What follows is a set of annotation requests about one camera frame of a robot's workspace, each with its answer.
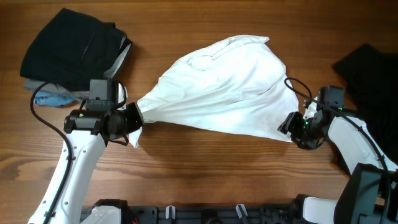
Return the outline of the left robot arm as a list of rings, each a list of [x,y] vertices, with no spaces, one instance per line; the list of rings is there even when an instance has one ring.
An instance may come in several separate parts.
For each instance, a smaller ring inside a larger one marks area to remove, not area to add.
[[[91,80],[89,97],[65,118],[63,149],[46,193],[29,223],[79,223],[91,176],[109,142],[127,146],[144,125],[122,82]]]

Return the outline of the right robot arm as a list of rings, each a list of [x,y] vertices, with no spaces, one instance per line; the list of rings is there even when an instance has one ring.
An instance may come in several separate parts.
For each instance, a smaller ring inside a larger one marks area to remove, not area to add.
[[[366,123],[345,109],[342,88],[320,88],[305,114],[291,112],[278,130],[301,149],[334,144],[350,174],[338,200],[298,196],[296,222],[397,223],[397,165],[380,150]]]

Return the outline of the white t-shirt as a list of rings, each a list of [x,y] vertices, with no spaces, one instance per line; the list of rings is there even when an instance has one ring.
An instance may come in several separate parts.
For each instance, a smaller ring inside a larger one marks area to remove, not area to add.
[[[236,35],[179,58],[138,100],[144,121],[289,142],[277,128],[299,101],[268,41]]]

